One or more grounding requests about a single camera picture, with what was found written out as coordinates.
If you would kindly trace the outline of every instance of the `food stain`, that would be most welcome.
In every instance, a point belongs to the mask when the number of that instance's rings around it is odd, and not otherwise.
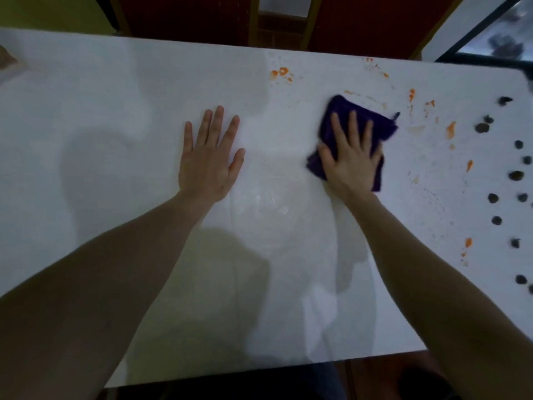
[[[457,121],[453,121],[449,127],[446,128],[446,139],[448,140],[451,140],[454,138],[455,136],[455,124],[457,123]]]
[[[422,133],[422,131],[425,129],[425,126],[410,126],[407,128],[407,132],[412,133],[414,135],[419,135]]]

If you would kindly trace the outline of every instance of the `orange stain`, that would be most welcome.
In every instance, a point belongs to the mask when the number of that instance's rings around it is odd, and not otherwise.
[[[455,124],[457,123],[457,121],[453,121],[449,127],[446,128],[446,139],[448,140],[451,140],[454,138],[455,136]]]

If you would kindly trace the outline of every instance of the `white table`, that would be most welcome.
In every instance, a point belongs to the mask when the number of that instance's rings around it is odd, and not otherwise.
[[[533,336],[533,296],[514,282],[533,279],[533,208],[516,199],[533,195],[520,72],[7,29],[0,44],[23,63],[0,78],[0,294],[175,193],[186,120],[217,104],[226,122],[241,117],[239,179],[192,233],[109,386],[424,347],[355,221],[304,167],[338,93],[401,112],[380,200]],[[501,95],[514,101],[499,107]],[[485,114],[495,122],[477,134]]]

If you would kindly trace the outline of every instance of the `cleaning cloth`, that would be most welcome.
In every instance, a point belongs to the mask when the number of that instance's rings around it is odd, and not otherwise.
[[[380,140],[387,140],[390,138],[396,129],[396,123],[394,120],[385,118],[383,115],[380,115],[376,112],[372,112],[366,108],[360,107],[342,95],[335,95],[329,102],[326,113],[322,119],[320,129],[318,131],[318,137],[322,140],[327,147],[330,148],[333,158],[337,160],[337,142],[335,141],[335,135],[333,134],[333,129],[331,127],[331,114],[337,113],[338,119],[341,122],[342,129],[348,137],[348,118],[351,111],[357,113],[357,126],[359,129],[359,135],[363,137],[364,127],[368,120],[374,122],[374,127],[372,131],[372,148],[370,149],[370,154],[373,154],[379,144]],[[383,163],[385,158],[383,157],[377,166],[376,177],[374,178],[374,186],[372,191],[377,192],[381,189],[381,170],[383,168]],[[307,159],[307,168],[315,174],[317,177],[326,180],[326,174],[322,167],[322,161],[318,152],[315,151]]]

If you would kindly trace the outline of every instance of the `dark crumb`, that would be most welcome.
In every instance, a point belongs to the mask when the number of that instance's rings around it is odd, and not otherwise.
[[[520,181],[524,178],[524,173],[522,171],[513,171],[512,173],[509,173],[509,178],[513,181]]]
[[[489,194],[489,202],[495,204],[498,201],[499,197],[496,194]]]
[[[477,133],[487,133],[490,129],[490,126],[487,124],[477,124],[474,129],[476,129]]]
[[[504,107],[507,105],[507,102],[511,102],[513,99],[510,98],[510,97],[500,97],[500,99],[498,100],[498,104],[500,104],[501,107]]]
[[[523,275],[517,275],[514,280],[519,285],[525,285],[528,282],[528,279]]]

